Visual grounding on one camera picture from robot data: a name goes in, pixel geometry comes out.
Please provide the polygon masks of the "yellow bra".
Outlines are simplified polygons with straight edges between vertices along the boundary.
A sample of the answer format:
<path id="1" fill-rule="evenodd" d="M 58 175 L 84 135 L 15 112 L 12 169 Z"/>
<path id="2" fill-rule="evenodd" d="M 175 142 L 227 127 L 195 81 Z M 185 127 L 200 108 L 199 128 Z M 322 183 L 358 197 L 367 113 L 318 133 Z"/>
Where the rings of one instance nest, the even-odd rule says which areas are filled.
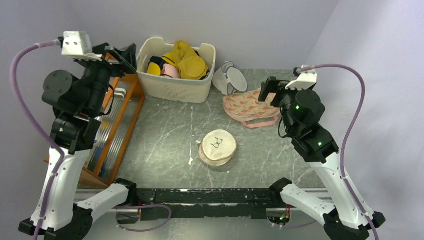
<path id="1" fill-rule="evenodd" d="M 177 40 L 172 52 L 164 54 L 162 60 L 177 68 L 180 79 L 203 80 L 210 72 L 204 59 L 184 40 Z"/>

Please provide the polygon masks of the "white mesh laundry bag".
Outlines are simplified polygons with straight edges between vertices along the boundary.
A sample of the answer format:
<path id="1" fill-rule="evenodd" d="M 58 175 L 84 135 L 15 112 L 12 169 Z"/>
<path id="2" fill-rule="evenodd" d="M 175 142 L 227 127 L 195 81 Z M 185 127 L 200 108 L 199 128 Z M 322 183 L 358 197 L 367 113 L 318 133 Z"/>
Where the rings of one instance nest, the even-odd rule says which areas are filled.
<path id="1" fill-rule="evenodd" d="M 217 129 L 208 133 L 198 149 L 200 160 L 211 167 L 227 164 L 237 150 L 237 140 L 228 131 Z"/>

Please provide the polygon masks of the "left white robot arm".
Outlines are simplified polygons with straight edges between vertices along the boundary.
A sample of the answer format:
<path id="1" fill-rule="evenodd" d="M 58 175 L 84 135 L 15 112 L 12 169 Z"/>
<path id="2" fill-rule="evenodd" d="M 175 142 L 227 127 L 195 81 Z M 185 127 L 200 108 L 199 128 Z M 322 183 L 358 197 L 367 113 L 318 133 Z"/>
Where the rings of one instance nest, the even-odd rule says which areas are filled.
<path id="1" fill-rule="evenodd" d="M 84 67 L 81 78 L 66 70 L 51 72 L 43 83 L 42 100 L 55 115 L 51 132 L 46 133 L 27 106 L 24 112 L 50 145 L 49 167 L 38 206 L 30 218 L 20 222 L 21 233 L 47 240 L 81 240 L 93 223 L 114 208 L 134 207 L 139 200 L 137 186 L 125 179 L 114 181 L 95 196 L 75 202 L 79 176 L 95 145 L 106 115 L 103 102 L 112 89 L 110 79 L 136 71 L 136 45 L 117 49 L 108 43 L 89 50 L 95 60 L 75 62 Z"/>

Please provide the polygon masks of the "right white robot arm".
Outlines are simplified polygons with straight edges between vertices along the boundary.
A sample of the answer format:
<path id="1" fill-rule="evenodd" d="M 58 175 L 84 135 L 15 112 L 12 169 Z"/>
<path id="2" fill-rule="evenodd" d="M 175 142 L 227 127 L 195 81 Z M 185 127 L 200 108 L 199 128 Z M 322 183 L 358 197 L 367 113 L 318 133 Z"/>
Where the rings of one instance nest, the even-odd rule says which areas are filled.
<path id="1" fill-rule="evenodd" d="M 320 125 L 325 112 L 312 89 L 288 89 L 288 82 L 269 77 L 261 84 L 259 102 L 274 94 L 271 102 L 281 113 L 285 137 L 323 182 L 331 202 L 300 189 L 282 178 L 271 187 L 270 202 L 295 207 L 323 226 L 332 240 L 365 240 L 376 235 L 386 219 L 365 202 L 342 163 L 341 152 L 331 133 Z"/>

